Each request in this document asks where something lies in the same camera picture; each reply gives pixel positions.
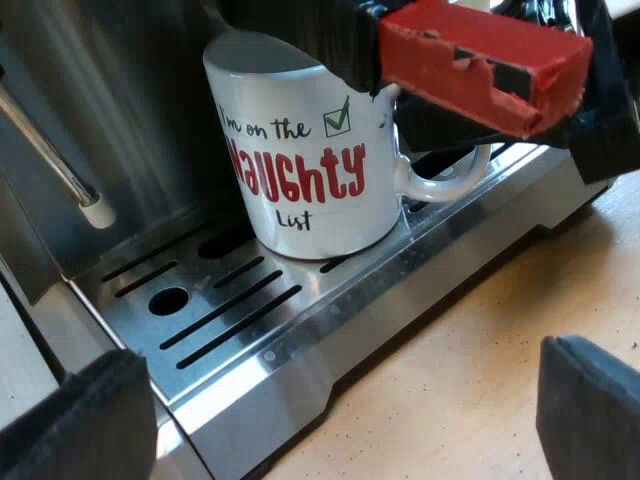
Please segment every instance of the round hole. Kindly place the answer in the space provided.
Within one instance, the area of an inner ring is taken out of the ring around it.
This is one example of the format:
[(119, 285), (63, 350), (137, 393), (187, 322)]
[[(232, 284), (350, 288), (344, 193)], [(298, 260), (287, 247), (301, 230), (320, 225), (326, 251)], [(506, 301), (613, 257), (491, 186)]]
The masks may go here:
[(149, 302), (149, 311), (154, 315), (171, 315), (189, 301), (189, 292), (184, 288), (171, 287), (156, 293)]

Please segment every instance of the red lettering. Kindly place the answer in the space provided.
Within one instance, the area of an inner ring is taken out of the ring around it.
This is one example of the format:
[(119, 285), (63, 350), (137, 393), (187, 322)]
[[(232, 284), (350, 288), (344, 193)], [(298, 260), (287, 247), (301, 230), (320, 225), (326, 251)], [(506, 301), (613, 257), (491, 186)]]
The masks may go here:
[(342, 150), (342, 164), (347, 172), (356, 174), (356, 181), (349, 182), (349, 194), (357, 197), (364, 191), (364, 157), (366, 155), (364, 143), (353, 147), (353, 164), (350, 153), (348, 148)]
[(236, 172), (236, 176), (241, 182), (244, 182), (242, 178), (242, 166), (240, 165), (240, 158), (238, 158), (238, 149), (236, 148), (236, 142), (231, 140), (229, 142), (229, 138), (225, 135), (225, 140), (227, 141), (227, 150), (229, 150), (229, 156), (231, 157), (231, 163), (233, 163), (233, 170)]
[(258, 187), (258, 178), (256, 177), (256, 168), (253, 166), (253, 160), (244, 150), (240, 150), (240, 158), (243, 162), (249, 164), (249, 169), (244, 171), (244, 181), (247, 183), (251, 193), (257, 195), (260, 193), (260, 188)]
[(264, 152), (264, 163), (267, 166), (267, 174), (264, 173), (265, 165), (262, 163), (262, 156), (259, 152), (253, 152), (253, 156), (256, 158), (256, 166), (258, 167), (258, 175), (260, 176), (260, 185), (262, 186), (262, 192), (272, 202), (277, 202), (280, 198), (278, 193), (278, 184), (276, 183), (276, 175), (273, 171), (273, 161), (271, 160), (271, 154)]
[(296, 168), (298, 169), (298, 181), (300, 183), (300, 190), (302, 190), (302, 198), (311, 203), (311, 180), (315, 183), (316, 197), (320, 203), (324, 203), (324, 183), (322, 182), (322, 174), (320, 170), (310, 168), (307, 170), (304, 168), (304, 158), (300, 155), (296, 155)]
[(333, 150), (325, 148), (324, 155), (320, 158), (320, 165), (327, 170), (329, 191), (334, 198), (344, 198), (347, 194), (347, 186), (344, 183), (338, 183), (338, 173), (336, 172), (338, 163), (338, 157), (333, 154)]
[(297, 202), (300, 199), (300, 189), (298, 185), (287, 180), (285, 169), (293, 173), (293, 163), (291, 159), (281, 153), (276, 154), (276, 170), (278, 171), (278, 181), (280, 189), (285, 198), (291, 202)]

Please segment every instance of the metal panel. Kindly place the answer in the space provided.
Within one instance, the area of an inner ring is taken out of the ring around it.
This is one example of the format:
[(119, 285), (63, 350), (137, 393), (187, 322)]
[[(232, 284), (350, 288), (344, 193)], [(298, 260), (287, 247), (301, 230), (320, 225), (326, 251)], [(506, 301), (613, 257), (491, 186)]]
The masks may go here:
[[(210, 15), (198, 0), (0, 2), (3, 85), (117, 216), (107, 230), (92, 228), (0, 115), (0, 168), (67, 277), (194, 205), (242, 215), (201, 59), (222, 28)], [(0, 240), (8, 261), (32, 254)]]

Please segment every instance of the mug handle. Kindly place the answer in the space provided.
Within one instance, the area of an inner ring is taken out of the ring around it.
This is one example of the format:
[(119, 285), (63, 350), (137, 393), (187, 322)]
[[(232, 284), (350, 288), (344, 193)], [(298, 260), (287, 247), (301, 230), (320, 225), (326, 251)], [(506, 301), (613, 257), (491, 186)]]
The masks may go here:
[[(395, 102), (402, 89), (395, 84), (387, 89), (391, 101)], [(398, 152), (393, 169), (395, 190), (398, 194), (424, 202), (457, 200), (469, 193), (474, 185), (484, 178), (490, 158), (491, 145), (479, 145), (475, 148), (473, 159), (465, 173), (449, 180), (429, 180), (414, 172), (409, 158)]]

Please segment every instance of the checkbox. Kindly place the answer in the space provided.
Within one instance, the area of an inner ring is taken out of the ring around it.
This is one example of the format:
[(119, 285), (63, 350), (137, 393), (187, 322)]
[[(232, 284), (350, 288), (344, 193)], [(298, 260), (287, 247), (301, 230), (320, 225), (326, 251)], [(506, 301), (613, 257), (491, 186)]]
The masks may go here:
[(324, 133), (327, 138), (342, 135), (351, 130), (351, 120), (349, 118), (349, 95), (344, 100), (344, 105), (339, 110), (328, 112), (323, 115)]

